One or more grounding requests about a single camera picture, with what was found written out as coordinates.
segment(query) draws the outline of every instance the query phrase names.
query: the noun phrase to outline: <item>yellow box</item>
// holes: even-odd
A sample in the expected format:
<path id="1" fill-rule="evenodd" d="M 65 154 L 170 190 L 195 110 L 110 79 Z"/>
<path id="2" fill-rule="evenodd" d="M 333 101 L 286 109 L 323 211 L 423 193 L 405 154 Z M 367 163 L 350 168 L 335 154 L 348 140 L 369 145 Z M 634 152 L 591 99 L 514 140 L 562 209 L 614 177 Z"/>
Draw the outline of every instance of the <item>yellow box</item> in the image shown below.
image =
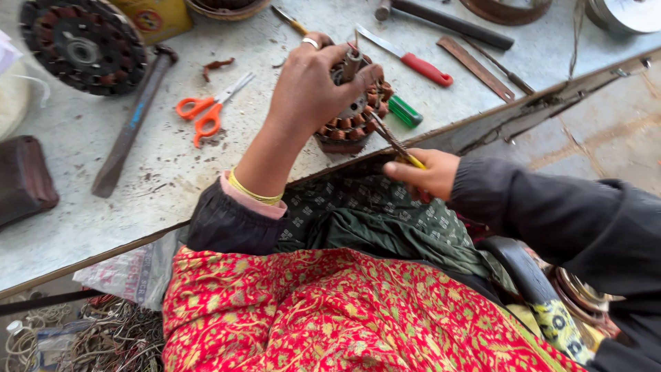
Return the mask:
<path id="1" fill-rule="evenodd" d="M 184 0 L 110 0 L 131 19 L 145 44 L 171 38 L 193 27 Z"/>

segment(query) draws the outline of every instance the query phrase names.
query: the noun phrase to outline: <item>black jacket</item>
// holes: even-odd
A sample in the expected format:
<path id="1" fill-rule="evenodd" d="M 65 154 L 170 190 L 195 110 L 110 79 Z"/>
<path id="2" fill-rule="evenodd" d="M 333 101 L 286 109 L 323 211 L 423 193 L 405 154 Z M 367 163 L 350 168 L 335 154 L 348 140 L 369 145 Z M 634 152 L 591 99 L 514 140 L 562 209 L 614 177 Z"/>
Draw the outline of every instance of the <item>black jacket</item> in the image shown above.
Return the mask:
<path id="1" fill-rule="evenodd" d="M 477 158 L 461 160 L 448 207 L 524 241 L 598 291 L 627 297 L 610 306 L 627 345 L 604 340 L 588 370 L 661 371 L 661 199 L 616 179 L 541 175 Z M 214 183 L 195 209 L 188 247 L 266 255 L 286 223 L 286 215 L 273 220 L 246 209 Z"/>

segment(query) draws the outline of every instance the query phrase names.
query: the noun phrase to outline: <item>gray table surface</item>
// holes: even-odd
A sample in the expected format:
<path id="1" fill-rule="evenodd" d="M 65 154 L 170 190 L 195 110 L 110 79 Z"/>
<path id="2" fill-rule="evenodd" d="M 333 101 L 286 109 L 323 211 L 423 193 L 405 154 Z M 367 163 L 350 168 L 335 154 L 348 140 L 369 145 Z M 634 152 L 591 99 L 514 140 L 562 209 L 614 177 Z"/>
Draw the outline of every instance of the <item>gray table surface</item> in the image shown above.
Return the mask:
<path id="1" fill-rule="evenodd" d="M 573 48 L 571 0 L 556 0 L 550 11 L 525 26 L 500 26 L 480 19 L 458 0 L 417 0 L 516 39 L 511 50 L 487 48 L 535 90 L 568 78 Z M 379 23 L 373 10 L 379 0 L 274 0 L 309 30 L 322 30 L 335 41 L 351 40 L 353 26 L 361 23 L 377 35 L 438 66 L 454 77 L 442 88 L 402 65 L 394 56 L 367 40 L 361 49 L 384 66 L 386 80 L 425 117 L 416 129 L 393 123 L 403 140 L 420 136 L 504 102 L 478 81 L 447 52 L 436 46 L 451 32 L 393 11 Z M 19 0 L 0 2 L 0 28 L 25 51 L 17 32 Z M 62 267 L 107 252 L 190 218 L 200 191 L 220 171 L 235 165 L 266 116 L 280 64 L 301 37 L 269 9 L 241 22 L 221 22 L 194 15 L 196 26 L 166 41 L 180 61 L 166 75 L 161 91 L 126 160 L 119 185 L 109 199 L 92 196 L 91 185 L 122 126 L 135 95 L 95 97 L 80 93 L 37 67 L 52 96 L 45 109 L 35 108 L 15 134 L 35 135 L 42 143 L 47 164 L 60 194 L 59 205 L 0 232 L 0 291 L 38 278 Z M 661 34 L 613 37 L 587 18 L 579 44 L 576 75 L 589 73 L 661 46 Z M 474 50 L 467 49 L 517 95 L 524 94 Z M 231 66 L 202 79 L 201 65 L 236 58 Z M 24 61 L 34 64 L 27 55 Z M 207 97 L 253 71 L 257 77 L 243 88 L 221 114 L 224 134 L 201 150 L 192 145 L 194 130 L 173 107 L 183 97 Z M 360 154 L 386 147 L 372 136 Z M 297 158 L 290 181 L 313 175 L 351 160 L 352 156 L 326 155 L 310 140 Z"/>

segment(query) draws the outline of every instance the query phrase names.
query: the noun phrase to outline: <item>bangle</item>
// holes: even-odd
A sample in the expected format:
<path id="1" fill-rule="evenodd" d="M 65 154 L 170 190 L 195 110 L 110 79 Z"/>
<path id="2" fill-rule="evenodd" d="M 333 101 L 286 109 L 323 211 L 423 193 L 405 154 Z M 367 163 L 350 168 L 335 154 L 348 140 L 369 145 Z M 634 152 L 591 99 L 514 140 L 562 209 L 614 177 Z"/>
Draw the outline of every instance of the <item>bangle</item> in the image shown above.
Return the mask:
<path id="1" fill-rule="evenodd" d="M 227 178 L 227 180 L 228 180 L 228 182 L 229 182 L 230 185 L 236 187 L 236 188 L 237 188 L 238 190 L 240 190 L 242 193 L 244 193 L 244 194 L 248 194 L 248 195 L 250 195 L 253 199 L 257 200 L 258 202 L 261 202 L 261 203 L 264 203 L 264 204 L 267 204 L 267 205 L 275 205 L 277 202 L 280 201 L 280 199 L 282 199 L 282 195 L 284 194 L 284 192 L 283 192 L 283 193 L 280 193 L 280 195 L 278 195 L 278 196 L 276 196 L 276 197 L 262 197 L 262 196 L 260 196 L 260 195 L 255 194 L 255 193 L 251 193 L 250 191 L 248 191 L 248 189 L 246 189 L 245 187 L 243 187 L 243 185 L 241 185 L 241 184 L 239 183 L 239 181 L 237 181 L 237 178 L 236 178 L 236 177 L 234 177 L 234 169 L 235 169 L 235 168 L 236 168 L 236 167 L 232 168 L 232 169 L 229 171 L 229 177 Z"/>

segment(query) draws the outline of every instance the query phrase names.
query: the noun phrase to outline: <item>red floral fabric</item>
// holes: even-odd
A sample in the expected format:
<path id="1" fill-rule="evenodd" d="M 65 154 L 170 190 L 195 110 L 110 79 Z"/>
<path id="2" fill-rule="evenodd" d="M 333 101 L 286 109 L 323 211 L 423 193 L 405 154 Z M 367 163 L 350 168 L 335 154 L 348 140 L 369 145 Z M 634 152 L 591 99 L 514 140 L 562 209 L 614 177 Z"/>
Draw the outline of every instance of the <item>red floral fabric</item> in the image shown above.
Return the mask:
<path id="1" fill-rule="evenodd" d="M 167 371 L 583 371 L 441 271 L 348 248 L 184 247 L 163 308 Z"/>

